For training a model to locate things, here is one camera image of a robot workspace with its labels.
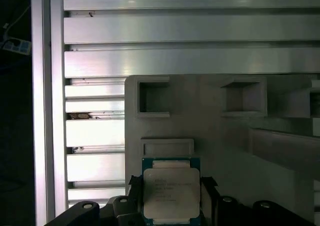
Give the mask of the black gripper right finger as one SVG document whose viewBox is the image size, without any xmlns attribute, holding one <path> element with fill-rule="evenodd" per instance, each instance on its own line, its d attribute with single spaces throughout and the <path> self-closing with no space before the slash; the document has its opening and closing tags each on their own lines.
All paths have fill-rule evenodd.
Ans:
<svg viewBox="0 0 320 226">
<path fill-rule="evenodd" d="M 256 201 L 246 206 L 231 196 L 222 196 L 212 177 L 200 179 L 201 226 L 313 226 L 272 201 Z"/>
</svg>

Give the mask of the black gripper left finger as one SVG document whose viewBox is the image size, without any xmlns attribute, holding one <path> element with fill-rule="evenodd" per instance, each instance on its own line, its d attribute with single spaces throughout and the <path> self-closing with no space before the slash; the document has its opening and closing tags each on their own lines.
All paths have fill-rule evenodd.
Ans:
<svg viewBox="0 0 320 226">
<path fill-rule="evenodd" d="M 48 226 L 142 226 L 143 177 L 132 176 L 129 192 L 112 197 L 104 207 L 81 201 L 57 216 Z"/>
</svg>

